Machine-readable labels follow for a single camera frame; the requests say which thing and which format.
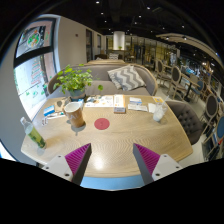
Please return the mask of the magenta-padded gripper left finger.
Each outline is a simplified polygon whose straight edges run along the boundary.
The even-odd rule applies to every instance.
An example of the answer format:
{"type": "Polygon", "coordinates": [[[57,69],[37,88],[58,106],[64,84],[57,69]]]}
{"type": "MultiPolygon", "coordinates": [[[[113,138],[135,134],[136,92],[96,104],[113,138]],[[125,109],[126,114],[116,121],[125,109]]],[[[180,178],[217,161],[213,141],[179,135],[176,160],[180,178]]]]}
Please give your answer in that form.
{"type": "Polygon", "coordinates": [[[76,185],[80,185],[91,153],[91,144],[88,143],[70,152],[66,156],[55,156],[43,167],[43,170],[73,182],[76,185]]]}

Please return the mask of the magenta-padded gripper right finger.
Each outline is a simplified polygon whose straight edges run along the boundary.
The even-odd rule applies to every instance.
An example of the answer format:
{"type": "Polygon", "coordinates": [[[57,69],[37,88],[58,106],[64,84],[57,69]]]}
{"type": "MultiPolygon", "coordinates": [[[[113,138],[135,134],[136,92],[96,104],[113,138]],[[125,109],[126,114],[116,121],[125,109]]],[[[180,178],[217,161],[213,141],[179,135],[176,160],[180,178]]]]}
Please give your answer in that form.
{"type": "Polygon", "coordinates": [[[182,169],[168,154],[159,155],[136,143],[133,144],[133,154],[145,185],[182,169]]]}

